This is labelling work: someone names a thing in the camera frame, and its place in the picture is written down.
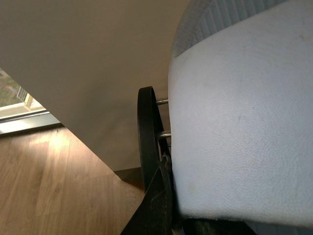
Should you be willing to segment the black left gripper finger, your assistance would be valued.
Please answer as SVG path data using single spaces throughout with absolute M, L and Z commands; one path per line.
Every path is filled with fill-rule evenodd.
M 145 195 L 125 226 L 122 235 L 173 234 L 173 179 L 172 161 L 168 152 L 148 164 L 143 170 Z

